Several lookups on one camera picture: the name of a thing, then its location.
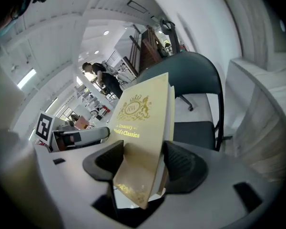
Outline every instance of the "chair backrest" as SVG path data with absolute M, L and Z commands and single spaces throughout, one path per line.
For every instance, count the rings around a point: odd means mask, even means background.
M 168 81 L 175 87 L 175 96 L 183 94 L 220 94 L 222 86 L 215 66 L 195 52 L 182 52 L 146 69 L 138 82 L 168 72 Z

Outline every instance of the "book cover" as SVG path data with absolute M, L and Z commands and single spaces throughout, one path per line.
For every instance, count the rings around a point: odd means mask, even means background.
M 168 73 L 128 88 L 108 124 L 107 142 L 124 140 L 124 160 L 113 184 L 141 208 L 147 207 L 158 168 L 168 94 Z

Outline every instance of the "chair leg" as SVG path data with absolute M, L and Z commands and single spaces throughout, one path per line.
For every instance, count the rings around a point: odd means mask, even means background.
M 180 95 L 179 97 L 189 105 L 188 110 L 193 111 L 193 105 L 190 103 L 190 101 L 183 97 L 183 95 Z

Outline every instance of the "gray fabric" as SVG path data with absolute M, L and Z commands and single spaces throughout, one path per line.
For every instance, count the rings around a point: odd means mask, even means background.
M 195 52 L 173 55 L 157 65 L 146 69 L 138 82 L 169 72 L 169 83 L 175 87 L 175 96 L 183 94 L 219 94 L 220 80 L 214 65 Z
M 173 140 L 214 150 L 214 125 L 210 121 L 175 122 Z

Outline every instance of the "white pillar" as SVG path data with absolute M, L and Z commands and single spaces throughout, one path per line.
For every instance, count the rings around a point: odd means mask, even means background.
M 97 99 L 105 105 L 110 110 L 113 110 L 113 106 L 110 104 L 107 98 L 104 97 L 94 86 L 93 84 L 87 79 L 87 77 L 80 71 L 79 68 L 74 69 L 76 76 L 82 81 L 82 83 L 89 89 L 93 96 L 97 97 Z

